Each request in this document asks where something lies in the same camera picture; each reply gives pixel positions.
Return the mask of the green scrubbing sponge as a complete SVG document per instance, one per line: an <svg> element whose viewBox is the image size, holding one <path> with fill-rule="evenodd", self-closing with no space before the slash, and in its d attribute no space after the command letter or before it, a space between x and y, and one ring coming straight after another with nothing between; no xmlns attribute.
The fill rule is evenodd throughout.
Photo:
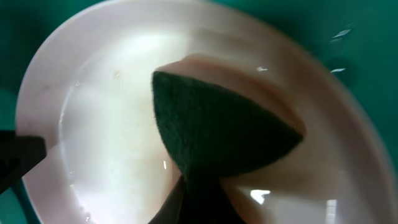
<svg viewBox="0 0 398 224"><path fill-rule="evenodd" d="M179 223L255 223L221 180L288 155L306 127L276 87L214 58L189 55L152 74L157 129L184 178Z"/></svg>

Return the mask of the white pink plate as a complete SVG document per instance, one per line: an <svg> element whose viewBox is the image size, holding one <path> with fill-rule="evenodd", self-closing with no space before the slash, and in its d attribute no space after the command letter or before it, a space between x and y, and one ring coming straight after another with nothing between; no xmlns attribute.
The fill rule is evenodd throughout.
<svg viewBox="0 0 398 224"><path fill-rule="evenodd" d="M22 81L16 132L45 139L23 178L42 223L162 223L183 178L158 132L152 73L231 88L303 134L292 152L221 188L195 214L221 223L396 223L386 149L349 91L279 30L206 1L105 1L40 46Z"/></svg>

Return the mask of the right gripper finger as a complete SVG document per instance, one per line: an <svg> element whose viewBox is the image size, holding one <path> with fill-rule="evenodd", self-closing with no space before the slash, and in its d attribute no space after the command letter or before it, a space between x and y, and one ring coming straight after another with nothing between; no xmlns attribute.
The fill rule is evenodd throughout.
<svg viewBox="0 0 398 224"><path fill-rule="evenodd" d="M183 177L179 177L177 183L170 191L165 202L150 220L149 224L178 224L182 217L182 206L186 192L186 185Z"/></svg>

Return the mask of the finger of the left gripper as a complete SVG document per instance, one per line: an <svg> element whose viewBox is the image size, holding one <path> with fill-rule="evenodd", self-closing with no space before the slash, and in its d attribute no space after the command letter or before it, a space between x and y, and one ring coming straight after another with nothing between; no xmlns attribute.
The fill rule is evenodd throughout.
<svg viewBox="0 0 398 224"><path fill-rule="evenodd" d="M47 155L45 140L38 136L17 136L1 130L1 193L21 179Z"/></svg>

